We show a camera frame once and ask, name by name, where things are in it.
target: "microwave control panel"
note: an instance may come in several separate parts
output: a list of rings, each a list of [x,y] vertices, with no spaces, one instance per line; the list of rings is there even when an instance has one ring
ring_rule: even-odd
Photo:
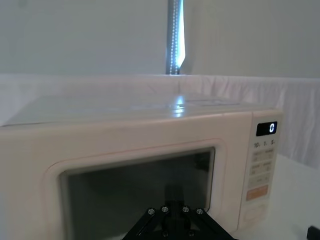
[[[240,227],[266,215],[279,143],[281,116],[254,117],[244,177]]]

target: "number 0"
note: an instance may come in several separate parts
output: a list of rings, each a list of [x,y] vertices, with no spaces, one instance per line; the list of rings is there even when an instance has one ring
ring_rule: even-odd
[[[271,123],[269,132],[270,132],[270,133],[273,133],[274,130],[275,130],[275,124],[274,124],[274,123]]]

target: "metal bolt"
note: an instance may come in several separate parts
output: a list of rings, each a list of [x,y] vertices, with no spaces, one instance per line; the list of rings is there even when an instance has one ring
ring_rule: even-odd
[[[150,214],[150,215],[155,214],[155,210],[154,210],[154,209],[152,209],[152,208],[150,208],[150,209],[148,210],[148,214]]]
[[[184,213],[187,213],[187,212],[189,212],[189,208],[188,208],[187,206],[184,206],[184,207],[182,208],[182,211],[183,211]]]
[[[204,213],[204,211],[203,211],[202,209],[200,209],[200,208],[199,208],[199,209],[197,209],[197,210],[196,210],[196,213],[197,213],[197,214],[203,214],[203,213]]]
[[[164,236],[165,238],[168,237],[169,233],[167,231],[163,231],[162,232],[162,236]]]
[[[190,237],[193,237],[194,235],[195,235],[195,232],[192,231],[192,230],[190,230],[190,231],[189,231],[189,236],[190,236]]]
[[[166,212],[169,211],[169,208],[167,208],[166,206],[163,206],[163,207],[161,208],[161,211],[164,212],[164,213],[166,213]]]

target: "white table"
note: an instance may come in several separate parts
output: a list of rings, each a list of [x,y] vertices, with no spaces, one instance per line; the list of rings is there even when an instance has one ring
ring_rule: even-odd
[[[320,172],[278,155],[266,220],[236,231],[239,240],[306,240],[320,227]]]

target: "black object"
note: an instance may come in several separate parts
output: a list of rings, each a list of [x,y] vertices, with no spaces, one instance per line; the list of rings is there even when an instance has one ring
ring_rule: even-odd
[[[320,229],[311,226],[308,228],[308,233],[306,235],[308,240],[320,240]]]
[[[191,209],[183,190],[167,186],[165,205],[148,208],[123,240],[236,240],[203,208]]]
[[[259,123],[256,127],[256,136],[275,134],[277,132],[277,126],[277,121]]]

